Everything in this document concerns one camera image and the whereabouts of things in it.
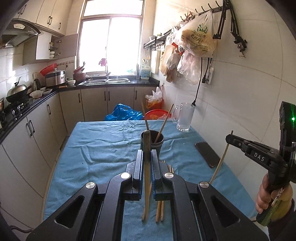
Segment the person right hand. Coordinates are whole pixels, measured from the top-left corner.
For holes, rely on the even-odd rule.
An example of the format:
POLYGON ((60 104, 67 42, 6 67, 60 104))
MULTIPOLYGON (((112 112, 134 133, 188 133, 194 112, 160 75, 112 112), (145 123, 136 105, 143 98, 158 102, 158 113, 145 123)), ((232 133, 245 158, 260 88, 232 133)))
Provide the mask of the person right hand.
MULTIPOLYGON (((255 209, 256 211, 261 214, 264 210, 266 210, 269 206, 271 200, 274 200, 278 195, 280 190, 274 190, 272 193, 267 191, 268 186, 268 174, 264 175, 262 179, 262 184, 260 185, 259 192, 257 194, 256 202, 255 202, 255 209)), ((274 212, 271 220, 275 221, 278 219, 283 218, 292 206, 292 197, 293 197, 293 189, 291 185, 287 185, 283 192, 281 193, 279 200, 280 204, 277 210, 274 212)))

